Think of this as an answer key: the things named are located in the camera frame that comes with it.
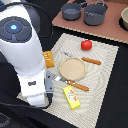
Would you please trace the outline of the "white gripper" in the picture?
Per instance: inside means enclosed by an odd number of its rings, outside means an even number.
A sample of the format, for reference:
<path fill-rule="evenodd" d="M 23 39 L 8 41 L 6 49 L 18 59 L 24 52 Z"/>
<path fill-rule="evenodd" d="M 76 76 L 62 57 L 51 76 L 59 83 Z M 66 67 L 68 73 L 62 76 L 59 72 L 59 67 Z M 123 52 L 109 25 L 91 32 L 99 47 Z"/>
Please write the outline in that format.
<path fill-rule="evenodd" d="M 18 76 L 21 93 L 34 107 L 45 107 L 45 97 L 54 92 L 51 72 L 43 69 L 32 77 Z"/>

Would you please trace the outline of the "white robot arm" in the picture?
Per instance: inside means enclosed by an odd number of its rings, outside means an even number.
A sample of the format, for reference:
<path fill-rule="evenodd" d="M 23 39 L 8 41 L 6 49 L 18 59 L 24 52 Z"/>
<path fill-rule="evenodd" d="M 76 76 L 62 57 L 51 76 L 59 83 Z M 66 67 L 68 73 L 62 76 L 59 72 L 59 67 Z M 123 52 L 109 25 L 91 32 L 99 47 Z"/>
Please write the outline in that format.
<path fill-rule="evenodd" d="M 31 106 L 44 107 L 47 68 L 39 31 L 34 4 L 12 2 L 0 8 L 0 52 L 17 72 L 22 96 Z"/>

